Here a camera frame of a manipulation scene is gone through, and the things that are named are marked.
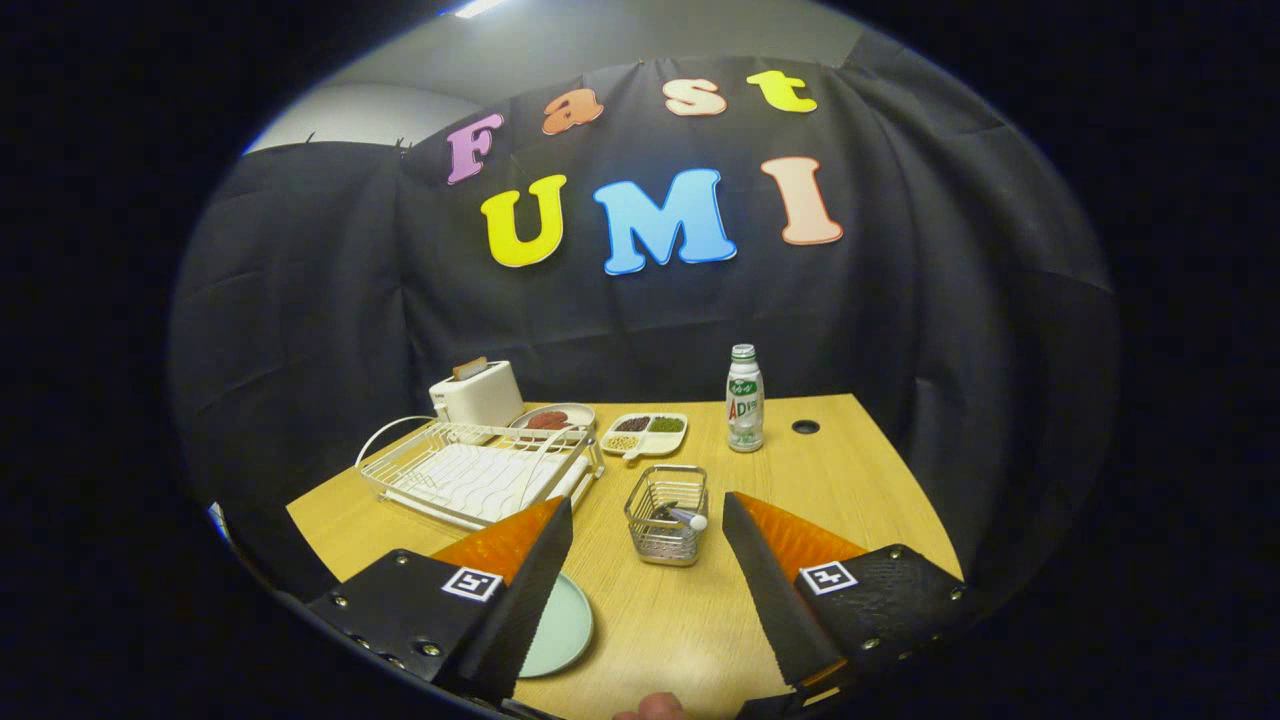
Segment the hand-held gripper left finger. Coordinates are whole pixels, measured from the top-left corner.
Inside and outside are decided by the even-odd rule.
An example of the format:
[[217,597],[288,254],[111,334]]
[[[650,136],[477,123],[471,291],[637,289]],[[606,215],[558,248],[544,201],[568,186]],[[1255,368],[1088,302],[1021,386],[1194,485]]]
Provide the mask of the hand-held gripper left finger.
[[384,666],[499,703],[515,693],[572,539],[572,505],[556,496],[431,555],[392,550],[306,607]]

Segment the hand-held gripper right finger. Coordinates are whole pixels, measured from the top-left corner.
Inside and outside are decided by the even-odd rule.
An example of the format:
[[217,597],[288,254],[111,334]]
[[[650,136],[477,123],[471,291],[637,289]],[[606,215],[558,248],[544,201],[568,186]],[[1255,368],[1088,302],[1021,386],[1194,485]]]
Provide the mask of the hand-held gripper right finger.
[[865,550],[739,491],[722,527],[795,691],[863,684],[973,624],[972,587],[905,544]]

